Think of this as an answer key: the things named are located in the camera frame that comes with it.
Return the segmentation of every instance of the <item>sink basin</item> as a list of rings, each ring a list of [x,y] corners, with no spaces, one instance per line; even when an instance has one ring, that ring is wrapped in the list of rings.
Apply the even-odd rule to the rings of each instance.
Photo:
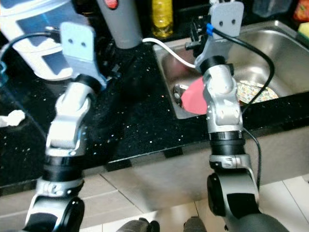
[[[309,50],[296,41],[297,33],[279,21],[270,21],[244,26],[239,38],[267,54],[275,64],[275,75],[269,84],[278,97],[309,91]],[[180,57],[194,63],[193,51],[186,51],[185,42],[190,38],[166,43]],[[176,117],[179,119],[196,116],[185,111],[179,104],[179,94],[175,89],[187,87],[201,77],[195,69],[190,69],[166,50],[154,46],[158,66],[169,90]],[[267,63],[255,53],[237,44],[228,52],[228,63],[235,69],[235,80],[264,84],[269,75]]]

